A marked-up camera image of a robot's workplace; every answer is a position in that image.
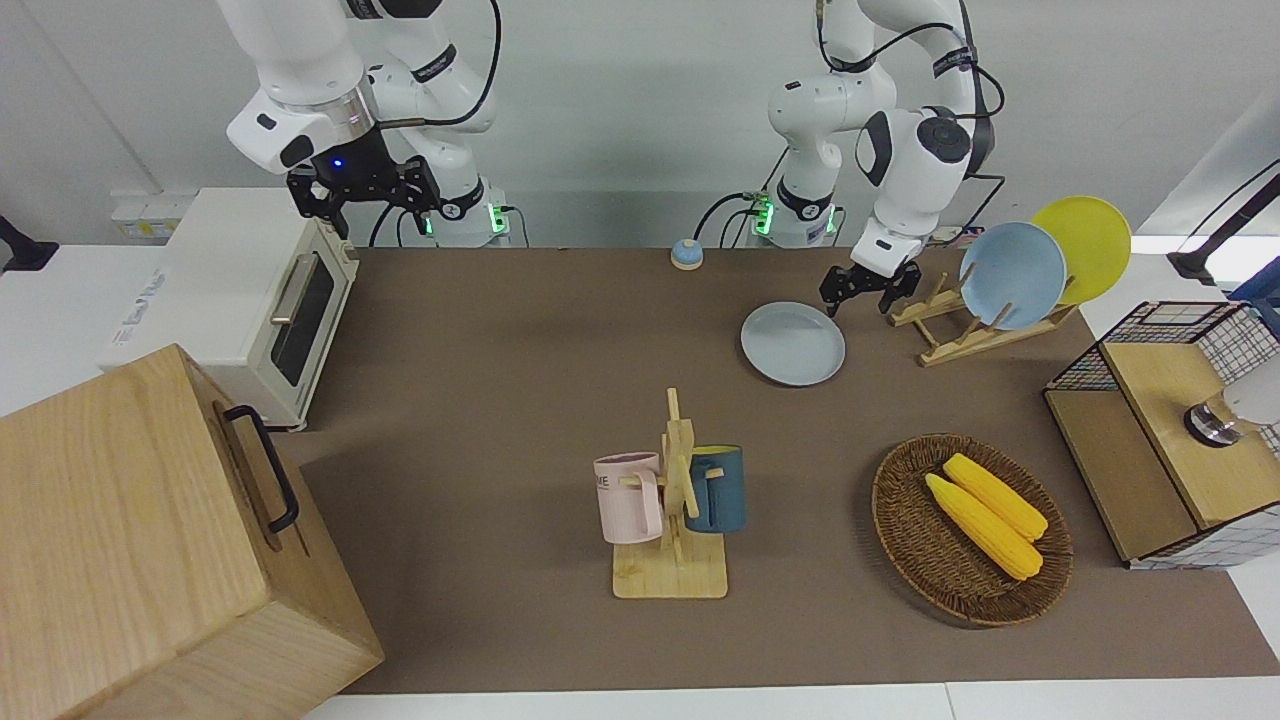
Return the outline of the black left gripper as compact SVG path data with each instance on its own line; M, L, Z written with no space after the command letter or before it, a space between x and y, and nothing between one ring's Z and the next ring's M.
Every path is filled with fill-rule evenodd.
M922 269L905 263L891 277L881 275L860 264L849 268L831 266L820 282L820 297L828 318L835 319L844 301L860 293L881 292L882 314L888 315L901 299L916 292Z

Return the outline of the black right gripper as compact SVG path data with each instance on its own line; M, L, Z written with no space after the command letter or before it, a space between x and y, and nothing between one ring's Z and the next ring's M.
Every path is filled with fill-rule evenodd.
M314 155L287 173L287 188L302 217L320 217L349 240L348 202L387 202L408 210L419 224L440 205L439 184L425 158L396 161L380 135L365 135Z

